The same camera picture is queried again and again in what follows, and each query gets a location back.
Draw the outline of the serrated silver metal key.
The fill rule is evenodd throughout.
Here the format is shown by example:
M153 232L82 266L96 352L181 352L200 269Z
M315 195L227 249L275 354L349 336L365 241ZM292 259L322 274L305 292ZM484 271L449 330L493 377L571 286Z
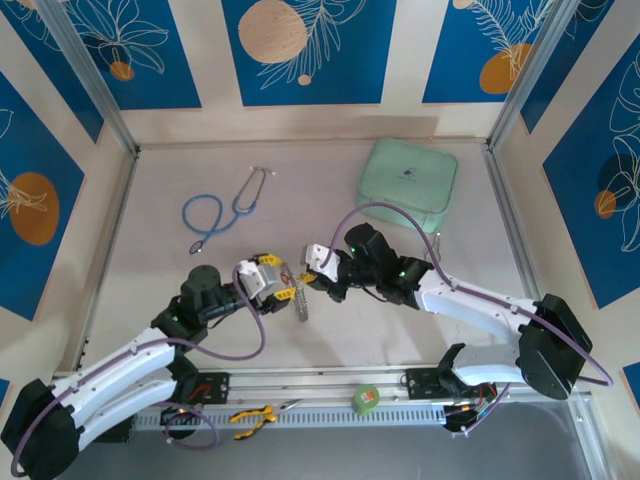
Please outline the serrated silver metal key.
M296 276L292 278L292 286L296 288L294 296L294 307L298 319L301 322L307 322L309 319L309 309L304 290L304 284L298 280Z

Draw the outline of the blue stethoscope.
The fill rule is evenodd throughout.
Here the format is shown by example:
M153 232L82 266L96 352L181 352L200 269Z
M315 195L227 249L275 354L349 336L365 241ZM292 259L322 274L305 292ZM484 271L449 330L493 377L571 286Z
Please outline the blue stethoscope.
M222 200L214 195L214 194L207 194L207 193L203 193L203 194L198 194L195 195L191 198L189 198L182 206L182 210L181 210L181 219L182 222L184 224L184 226L190 230L192 233L195 233L199 236L199 239L197 241L195 241L190 247L189 247L189 254L190 255L196 255L202 252L203 247L206 245L206 243L215 235L220 235L223 234L225 232L227 232L228 230L230 230L235 224L236 222L243 218L243 217L247 217L249 215L251 215L254 210L257 207L258 201L260 199L262 190L264 188L266 179L272 176L276 175L276 172L270 168L267 167L257 167L257 166L252 166L250 168L251 173L249 174L249 176L247 177L246 181L244 182L244 184L241 186L241 188L238 190L238 192L236 193L235 197L232 199L232 202L230 204L230 211L232 213L232 217L229 219L229 221L225 224L222 225L221 222L223 220L224 217L224 213L225 213L225 207L224 204L222 202ZM251 199L251 202L248 206L243 207L240 205L240 201L247 189L247 187L249 186L249 184L253 181L253 179L259 176L260 177L260 181L258 183L258 187L257 190L255 191L255 195L254 197ZM216 214L216 217L212 223L212 225L210 227L207 228L199 228L196 227L190 220L189 220L189 211L190 209L199 201L202 200L207 200L207 201L213 201L214 204L218 207L218 211Z

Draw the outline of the mint green zip case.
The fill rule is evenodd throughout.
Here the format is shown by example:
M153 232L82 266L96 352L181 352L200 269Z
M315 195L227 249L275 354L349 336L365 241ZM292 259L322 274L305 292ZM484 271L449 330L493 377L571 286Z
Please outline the mint green zip case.
M458 174L445 152L383 138L371 149L360 177L358 206L385 202L409 214L426 233L436 233L448 213Z

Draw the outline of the yellow black pliers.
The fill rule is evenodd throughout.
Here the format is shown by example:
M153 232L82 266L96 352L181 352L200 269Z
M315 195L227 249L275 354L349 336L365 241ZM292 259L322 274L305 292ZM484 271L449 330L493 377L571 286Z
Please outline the yellow black pliers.
M243 441L254 436L258 431L260 431L265 425L276 423L279 416L288 410L296 407L301 402L301 399L294 399L285 401L283 403L277 405L266 405L259 409L249 409L235 413L229 418L229 422L231 424L237 424L241 420L259 417L260 420L249 430L243 433L238 433L234 435L235 441Z

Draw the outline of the green tape roll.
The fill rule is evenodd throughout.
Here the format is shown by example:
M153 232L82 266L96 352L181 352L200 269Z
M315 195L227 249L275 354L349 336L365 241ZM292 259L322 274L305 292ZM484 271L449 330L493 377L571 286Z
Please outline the green tape roll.
M380 393L377 387L371 384L359 385L351 400L353 411L361 416L372 413L379 405Z

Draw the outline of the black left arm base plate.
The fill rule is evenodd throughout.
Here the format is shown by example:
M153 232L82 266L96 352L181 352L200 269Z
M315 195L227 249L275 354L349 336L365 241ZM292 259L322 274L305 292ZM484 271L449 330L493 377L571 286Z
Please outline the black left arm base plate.
M199 373L187 402L201 405L224 405L229 393L228 372Z

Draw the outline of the aluminium mounting rail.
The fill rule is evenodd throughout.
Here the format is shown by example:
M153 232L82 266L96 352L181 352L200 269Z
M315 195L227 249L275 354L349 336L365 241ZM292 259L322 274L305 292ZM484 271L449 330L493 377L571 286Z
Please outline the aluminium mounting rail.
M442 392L442 397L433 400L410 400L402 384L406 366L394 368L329 368L329 369L227 369L203 370L200 373L228 372L230 374L227 403L231 408L261 406L301 399L305 406L343 406L351 403L359 385L371 384L378 388L380 403L432 402L460 403L468 396L453 396ZM126 394L144 395L138 407L145 409L158 402L172 401L179 404L197 405L187 402L194 388L196 376L193 372L178 380L168 368L149 363L139 366L123 364L98 371L87 368L60 376L46 386L61 404L70 406L77 413L90 415L99 408L121 399Z

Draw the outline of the aluminium side rail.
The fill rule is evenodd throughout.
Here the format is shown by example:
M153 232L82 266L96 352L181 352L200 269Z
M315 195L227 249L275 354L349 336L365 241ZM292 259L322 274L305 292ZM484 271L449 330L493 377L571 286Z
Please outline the aluminium side rail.
M86 345L89 343L99 297L108 274L139 156L140 149L137 149L131 157L124 157L110 190L110 196L105 203L106 210L98 217L101 228L92 250L88 277L84 283L85 294L79 311L79 326L69 340L66 354L65 362L71 370L79 369L84 362Z
M499 156L489 142L484 145L483 156L523 290L529 298L541 300L543 293L538 284L508 183L502 172Z

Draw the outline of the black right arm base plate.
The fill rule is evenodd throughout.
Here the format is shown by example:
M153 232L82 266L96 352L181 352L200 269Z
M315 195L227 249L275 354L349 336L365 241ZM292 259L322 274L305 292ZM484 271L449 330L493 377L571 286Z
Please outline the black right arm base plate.
M442 397L442 388L436 368L406 369L402 384L406 387L410 400L433 400Z

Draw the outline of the aluminium frame post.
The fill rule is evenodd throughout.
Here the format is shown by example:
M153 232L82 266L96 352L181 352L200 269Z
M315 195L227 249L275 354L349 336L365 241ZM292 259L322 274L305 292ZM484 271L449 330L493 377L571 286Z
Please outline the aluminium frame post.
M33 0L41 19L114 136L133 160L139 146L99 69L58 0Z
M575 392L568 407L591 480L618 480L617 465L592 397Z
M496 154L499 150L551 57L558 56L557 51L563 53L563 67L560 71L566 71L564 78L568 77L577 63L587 45L580 40L580 34L577 32L580 4L581 0L551 2L549 16L540 28L525 63L487 136L486 146L490 154Z

